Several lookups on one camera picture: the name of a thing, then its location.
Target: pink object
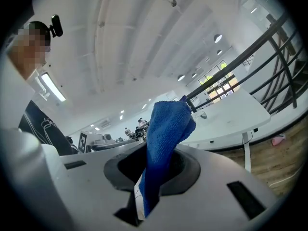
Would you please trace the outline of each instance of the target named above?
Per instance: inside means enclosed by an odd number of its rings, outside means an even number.
[[[285,135],[284,134],[280,134],[279,136],[273,138],[271,140],[271,143],[273,144],[273,146],[278,145],[281,143],[281,141],[285,140]]]

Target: window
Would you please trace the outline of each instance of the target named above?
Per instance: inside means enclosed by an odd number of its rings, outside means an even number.
[[[227,66],[227,63],[222,60],[220,63],[218,63],[215,67],[213,67],[210,71],[208,71],[204,76],[202,76],[199,79],[200,85],[203,85],[208,80],[210,80],[215,74],[217,74],[220,70],[224,69]],[[221,99],[224,99],[225,97],[231,95],[235,91],[237,91],[240,86],[235,87],[234,89],[231,89],[231,86],[235,85],[238,81],[236,77],[227,80],[228,78],[234,76],[233,72],[229,72],[225,77],[222,77],[220,80],[215,82],[212,86],[209,86],[205,91],[207,92],[208,96],[212,99],[215,98],[218,94],[223,93],[226,90],[229,90],[227,93],[221,95],[219,98],[215,99],[213,103],[218,102]]]

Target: blue towel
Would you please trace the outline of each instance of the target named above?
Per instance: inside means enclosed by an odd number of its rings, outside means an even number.
[[[139,189],[147,217],[158,203],[159,188],[168,175],[173,150],[195,130],[190,108],[185,102],[161,101],[154,105],[147,133],[147,166]]]

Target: white ceiling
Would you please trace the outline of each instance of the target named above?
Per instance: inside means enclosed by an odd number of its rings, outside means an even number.
[[[67,100],[37,103],[65,135],[190,82],[177,77],[229,49],[238,0],[171,1],[33,0],[33,19],[50,24],[58,14],[64,31],[44,71]],[[223,34],[217,44],[215,34]]]

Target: table leg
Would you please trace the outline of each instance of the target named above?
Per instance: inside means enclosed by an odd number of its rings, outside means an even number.
[[[245,151],[245,169],[250,172],[251,171],[251,164],[250,164],[250,149],[249,149],[249,140],[248,140],[248,133],[245,132],[242,134],[243,136],[243,144],[244,144],[244,151]]]

